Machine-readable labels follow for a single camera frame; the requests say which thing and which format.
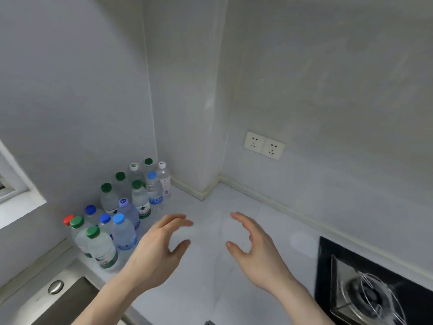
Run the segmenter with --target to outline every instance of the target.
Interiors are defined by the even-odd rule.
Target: white bottle cap
[[[131,165],[129,166],[129,169],[131,171],[137,171],[138,170],[138,164],[137,163],[131,163]]]

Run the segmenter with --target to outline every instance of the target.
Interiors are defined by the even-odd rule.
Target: person's left hand
[[[160,286],[174,272],[191,241],[184,240],[170,252],[170,237],[180,227],[192,225],[184,214],[167,214],[143,236],[119,273],[137,296]]]

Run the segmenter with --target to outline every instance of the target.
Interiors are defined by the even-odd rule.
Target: hand
[[[245,253],[233,242],[227,242],[226,246],[251,282],[275,295],[282,283],[296,281],[262,227],[240,212],[231,213],[231,216],[248,230],[252,247],[249,253]]]
[[[171,235],[180,227],[192,225],[184,214],[167,214],[143,236],[119,273],[137,296],[160,286],[174,272],[191,241],[184,240],[170,252]]]

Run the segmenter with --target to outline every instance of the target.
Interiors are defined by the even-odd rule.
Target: water bottle
[[[137,245],[137,235],[133,224],[122,213],[113,217],[113,241],[121,251],[132,250]]]
[[[111,268],[119,257],[111,237],[101,232],[98,226],[88,228],[86,235],[89,252],[99,266],[102,269]]]
[[[127,180],[125,172],[116,173],[114,190],[119,198],[131,198],[131,182]]]
[[[158,163],[157,177],[161,182],[164,198],[171,195],[171,173],[165,162]]]
[[[127,198],[119,200],[118,213],[122,213],[125,218],[134,225],[134,229],[137,230],[140,226],[140,212],[137,210],[134,204],[131,204]]]
[[[144,180],[147,183],[147,175],[149,174],[150,171],[156,170],[156,165],[154,164],[153,159],[151,158],[146,158],[143,163],[144,163],[143,175],[144,175]]]
[[[138,163],[131,163],[129,165],[128,179],[129,182],[134,182],[135,180],[143,181],[143,174],[138,169]]]
[[[143,183],[140,180],[133,182],[133,204],[137,207],[140,212],[140,219],[147,218],[150,215],[150,202],[147,190],[143,187]]]
[[[64,218],[63,223],[66,224],[65,222],[67,222],[68,219],[71,227],[72,240],[79,247],[79,249],[83,251],[86,257],[91,258],[91,252],[89,252],[87,247],[88,242],[86,230],[92,227],[92,225],[88,221],[85,221],[83,217],[75,217],[73,214]]]
[[[92,226],[97,226],[99,224],[99,217],[104,213],[101,209],[97,209],[94,205],[86,206],[84,212],[84,218],[92,224]]]
[[[119,207],[119,196],[112,190],[110,183],[105,183],[101,186],[101,205],[105,213],[114,215]]]
[[[156,178],[156,172],[150,171],[147,174],[148,183],[147,183],[147,192],[149,194],[149,202],[150,207],[155,210],[159,211],[160,205],[162,203],[162,200],[164,197],[162,196],[162,186],[161,182]]]
[[[101,232],[107,233],[113,239],[113,222],[111,216],[108,213],[104,213],[100,216],[99,229]]]

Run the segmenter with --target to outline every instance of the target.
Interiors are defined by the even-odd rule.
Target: window sill
[[[0,204],[0,229],[25,216],[46,200],[36,189],[25,191]]]

